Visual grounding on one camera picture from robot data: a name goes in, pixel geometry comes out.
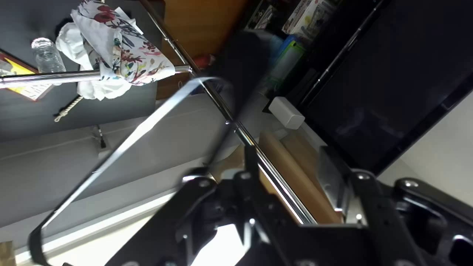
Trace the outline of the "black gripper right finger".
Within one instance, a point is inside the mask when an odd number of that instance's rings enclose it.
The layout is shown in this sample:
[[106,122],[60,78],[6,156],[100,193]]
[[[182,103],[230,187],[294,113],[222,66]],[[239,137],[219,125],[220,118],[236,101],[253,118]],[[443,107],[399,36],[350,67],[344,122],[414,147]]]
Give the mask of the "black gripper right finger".
[[380,264],[426,266],[395,203],[384,195],[377,178],[366,171],[355,171],[350,183],[365,212]]

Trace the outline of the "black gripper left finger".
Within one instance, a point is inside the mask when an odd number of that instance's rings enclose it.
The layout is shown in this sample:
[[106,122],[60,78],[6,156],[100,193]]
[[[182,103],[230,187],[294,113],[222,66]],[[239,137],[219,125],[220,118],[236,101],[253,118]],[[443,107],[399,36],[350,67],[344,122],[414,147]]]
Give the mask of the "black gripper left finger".
[[216,236],[216,214],[205,202],[214,190],[205,175],[185,181],[105,266],[191,266]]

